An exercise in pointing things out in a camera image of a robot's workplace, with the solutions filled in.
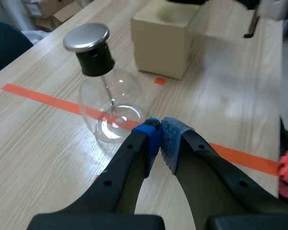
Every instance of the blue rubber fingertip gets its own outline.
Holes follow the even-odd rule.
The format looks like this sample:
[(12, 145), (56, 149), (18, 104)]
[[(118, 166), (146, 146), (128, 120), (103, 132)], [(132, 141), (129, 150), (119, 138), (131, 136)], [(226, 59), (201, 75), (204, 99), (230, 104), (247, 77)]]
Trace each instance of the blue rubber fingertip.
[(161, 154), (166, 165), (175, 175), (181, 136), (185, 131), (194, 128), (172, 117), (163, 118), (161, 126)]
[(148, 136), (148, 161), (146, 165), (146, 173), (145, 178), (149, 176), (150, 170), (153, 167), (156, 156), (158, 155), (161, 143), (161, 124), (160, 121), (156, 118), (149, 118), (145, 121), (148, 123), (149, 121), (157, 121), (159, 123), (159, 129), (157, 130), (154, 126), (150, 126), (148, 124), (139, 125), (131, 130), (133, 132), (144, 133)]

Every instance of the cardboard box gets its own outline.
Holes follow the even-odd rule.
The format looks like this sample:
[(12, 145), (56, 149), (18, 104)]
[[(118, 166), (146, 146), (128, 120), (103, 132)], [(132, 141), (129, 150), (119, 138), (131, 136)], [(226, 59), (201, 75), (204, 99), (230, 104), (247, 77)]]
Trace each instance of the cardboard box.
[(74, 0), (22, 0), (31, 16), (48, 18)]
[(187, 27), (200, 6), (159, 1), (131, 20), (134, 59), (142, 71), (181, 79), (192, 39)]
[(76, 3), (65, 6), (60, 11), (48, 18), (34, 18), (34, 22), (37, 26), (44, 28), (46, 31), (52, 31), (62, 25), (65, 21), (73, 17), (76, 13), (82, 10), (82, 7)]

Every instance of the round glass bottle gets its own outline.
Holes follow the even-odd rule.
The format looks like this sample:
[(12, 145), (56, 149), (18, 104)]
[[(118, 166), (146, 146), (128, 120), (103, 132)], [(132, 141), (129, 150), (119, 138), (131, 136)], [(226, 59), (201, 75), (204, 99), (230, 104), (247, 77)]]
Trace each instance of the round glass bottle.
[(63, 45), (76, 53), (87, 76), (78, 96), (84, 121), (98, 140), (119, 143), (147, 119), (147, 110), (137, 79), (114, 67), (108, 38), (105, 25), (87, 23), (68, 32)]

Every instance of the light wood tabletop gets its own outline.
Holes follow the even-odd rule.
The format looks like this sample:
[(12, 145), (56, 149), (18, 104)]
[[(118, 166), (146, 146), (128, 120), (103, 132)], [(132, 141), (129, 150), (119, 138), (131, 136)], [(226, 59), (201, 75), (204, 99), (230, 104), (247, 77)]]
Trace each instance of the light wood tabletop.
[[(138, 72), (130, 19), (148, 0), (95, 0), (0, 72), (0, 230), (24, 230), (37, 213), (75, 201), (109, 163), (118, 144), (97, 143), (80, 115), (2, 90), (13, 84), (77, 102), (84, 76), (64, 35), (86, 22), (106, 24), (117, 67), (140, 82), (156, 118), (175, 117), (208, 142), (277, 161), (282, 24), (260, 20), (243, 39), (252, 11), (231, 0), (210, 0), (203, 43), (182, 80), (155, 84)], [(276, 195), (277, 177), (236, 164)], [(159, 214), (167, 230), (194, 229), (177, 179), (157, 157), (144, 181), (137, 213)]]

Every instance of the black chair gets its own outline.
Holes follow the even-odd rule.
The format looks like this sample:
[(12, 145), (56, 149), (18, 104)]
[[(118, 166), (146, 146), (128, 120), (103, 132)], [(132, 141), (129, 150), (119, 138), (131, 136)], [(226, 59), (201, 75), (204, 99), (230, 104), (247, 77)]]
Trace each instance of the black chair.
[(0, 22), (0, 70), (32, 46), (19, 30)]

